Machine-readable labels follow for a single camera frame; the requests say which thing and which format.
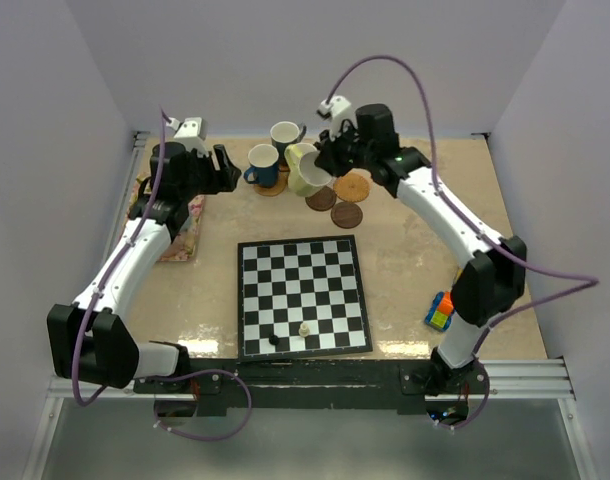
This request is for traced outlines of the dark blue mug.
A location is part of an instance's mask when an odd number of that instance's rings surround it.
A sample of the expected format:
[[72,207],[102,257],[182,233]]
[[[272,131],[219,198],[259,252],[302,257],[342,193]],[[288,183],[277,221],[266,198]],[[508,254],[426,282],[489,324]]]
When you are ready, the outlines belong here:
[[272,188],[278,181],[278,150],[271,144],[259,144],[248,152],[249,168],[244,172],[246,183]]

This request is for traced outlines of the woven rattan coaster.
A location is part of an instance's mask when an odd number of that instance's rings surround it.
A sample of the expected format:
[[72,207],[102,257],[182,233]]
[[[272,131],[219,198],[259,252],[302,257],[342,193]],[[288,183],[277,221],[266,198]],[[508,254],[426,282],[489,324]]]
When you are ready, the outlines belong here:
[[333,190],[340,200],[358,203],[369,196],[370,183],[360,174],[347,173],[335,180]]
[[276,197],[280,195],[285,189],[287,184],[280,178],[273,186],[263,187],[260,184],[254,184],[254,191],[263,197]]

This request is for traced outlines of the dark walnut coaster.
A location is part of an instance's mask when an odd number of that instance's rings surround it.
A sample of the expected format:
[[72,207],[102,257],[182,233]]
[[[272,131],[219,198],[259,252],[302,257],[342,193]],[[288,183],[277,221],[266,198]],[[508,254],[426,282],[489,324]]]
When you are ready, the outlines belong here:
[[337,195],[330,187],[323,187],[314,195],[305,199],[306,205],[315,211],[328,211],[336,204]]
[[352,229],[362,222],[363,211],[355,203],[340,202],[331,209],[330,218],[339,228]]

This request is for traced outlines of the teal grey mug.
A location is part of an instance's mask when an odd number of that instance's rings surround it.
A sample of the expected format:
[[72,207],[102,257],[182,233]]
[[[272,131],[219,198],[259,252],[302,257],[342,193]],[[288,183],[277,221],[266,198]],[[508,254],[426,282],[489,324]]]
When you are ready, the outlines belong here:
[[303,123],[291,121],[281,121],[274,124],[270,129],[272,145],[279,154],[279,166],[286,167],[285,151],[288,146],[302,141],[307,132],[307,127]]

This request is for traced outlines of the green mug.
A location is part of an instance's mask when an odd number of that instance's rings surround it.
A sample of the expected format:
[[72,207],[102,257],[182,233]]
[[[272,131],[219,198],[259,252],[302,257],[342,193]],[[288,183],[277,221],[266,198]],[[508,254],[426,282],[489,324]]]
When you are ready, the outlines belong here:
[[288,188],[297,196],[306,198],[328,186],[333,177],[315,164],[319,156],[316,147],[309,143],[289,145],[285,159],[289,166]]

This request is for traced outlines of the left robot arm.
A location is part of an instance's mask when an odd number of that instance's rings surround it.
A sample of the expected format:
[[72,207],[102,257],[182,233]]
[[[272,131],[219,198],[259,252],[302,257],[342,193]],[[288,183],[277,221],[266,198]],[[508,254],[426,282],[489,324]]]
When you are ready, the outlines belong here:
[[191,383],[186,348],[136,342],[126,316],[146,276],[187,223],[190,202],[234,191],[241,171],[222,144],[200,156],[175,141],[153,148],[150,171],[105,265],[71,303],[54,305],[47,315],[54,370],[61,378],[123,388],[156,377],[170,392]]

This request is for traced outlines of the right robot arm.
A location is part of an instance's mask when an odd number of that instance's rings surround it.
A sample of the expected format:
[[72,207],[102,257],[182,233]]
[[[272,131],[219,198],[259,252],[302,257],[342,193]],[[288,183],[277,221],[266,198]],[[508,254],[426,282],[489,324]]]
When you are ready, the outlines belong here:
[[491,323],[523,295],[525,270],[512,261],[525,259],[517,236],[503,237],[487,228],[433,175],[430,160],[414,147],[401,145],[393,114],[382,103],[353,108],[342,96],[320,103],[328,121],[316,144],[317,167],[334,177],[353,169],[413,210],[449,248],[461,270],[451,289],[455,312],[444,339],[434,348],[425,372],[415,376],[430,395],[454,392],[473,370],[480,342]]

